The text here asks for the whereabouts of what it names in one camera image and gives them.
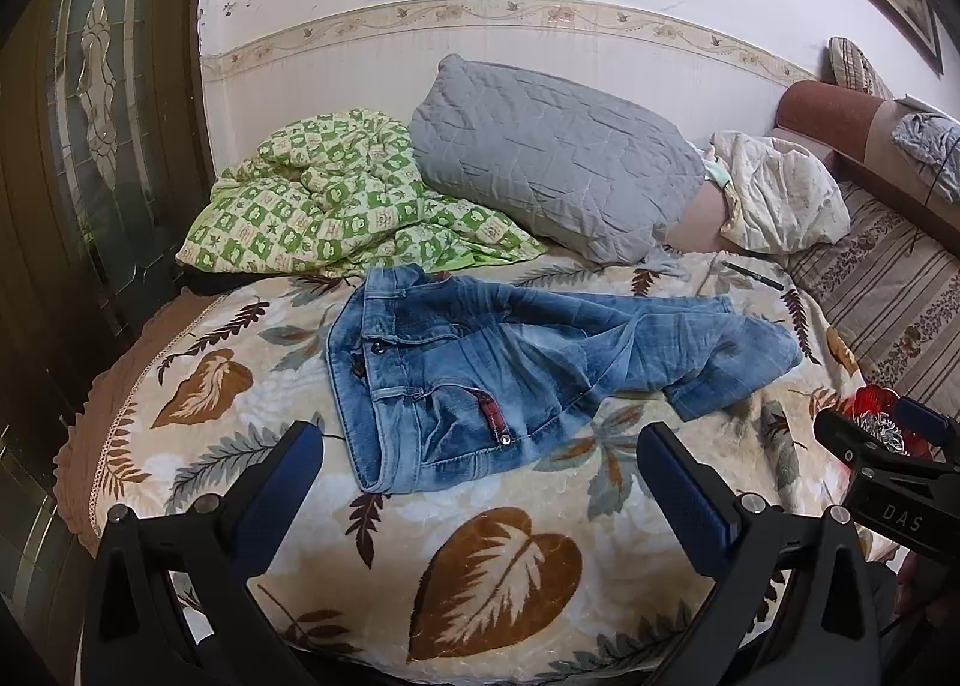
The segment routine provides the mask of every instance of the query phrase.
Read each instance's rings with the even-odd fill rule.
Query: blue gripper pad
[[[243,580],[270,567],[323,463],[323,435],[318,427],[298,421],[288,432],[294,432],[290,433],[293,441],[288,443],[288,435],[283,435],[266,460],[243,473],[267,473],[266,478],[253,475],[259,489],[230,531],[230,561]],[[240,483],[237,480],[234,488]]]
[[[640,432],[637,466],[693,569],[721,579],[730,569],[731,546],[740,533],[733,491],[714,468],[698,464],[663,423]],[[726,515],[718,504],[728,507]]]
[[[946,444],[952,431],[947,418],[909,396],[896,401],[893,414],[896,425],[916,432],[931,445]]]

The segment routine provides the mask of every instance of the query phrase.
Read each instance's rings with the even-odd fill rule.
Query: bed
[[[199,494],[223,493],[285,427],[309,420],[325,435],[323,467],[270,570],[250,583],[289,644],[429,683],[582,682],[651,668],[712,583],[694,574],[637,473],[637,432],[664,421],[732,488],[819,516],[847,477],[814,439],[813,419],[863,384],[815,299],[778,264],[726,251],[679,261],[688,280],[551,247],[467,274],[637,298],[729,294],[736,309],[794,331],[802,363],[689,423],[661,394],[614,397],[537,464],[388,497],[357,486],[323,358],[359,280],[275,277],[217,298],[186,292],[97,379],[58,456],[59,512],[95,552],[112,504],[140,517],[184,510]],[[870,532],[861,540],[872,557],[889,550]],[[196,606],[184,577],[175,582]],[[775,605],[757,608],[757,630]]]

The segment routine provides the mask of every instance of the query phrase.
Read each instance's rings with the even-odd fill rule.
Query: red object
[[[890,388],[881,388],[879,385],[869,384],[858,389],[853,397],[853,415],[867,415],[869,413],[891,413],[899,396]]]
[[[908,456],[913,456],[914,459],[933,459],[930,443],[918,433],[901,427],[901,434],[904,435],[904,449]]]

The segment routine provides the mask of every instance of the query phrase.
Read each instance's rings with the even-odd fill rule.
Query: decorative wall border
[[[808,70],[721,32],[654,11],[576,0],[416,0],[357,8],[258,38],[223,55],[202,56],[217,82],[314,49],[375,35],[444,28],[512,27],[617,35],[680,49],[783,85],[816,79]]]

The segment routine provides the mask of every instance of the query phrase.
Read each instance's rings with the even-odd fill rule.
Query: brown bed skirt
[[[165,304],[143,326],[133,347],[93,381],[83,412],[77,414],[76,425],[68,428],[69,438],[54,459],[56,511],[92,555],[96,555],[98,540],[90,526],[88,507],[109,427],[152,360],[215,301],[216,297],[196,296],[184,288]]]

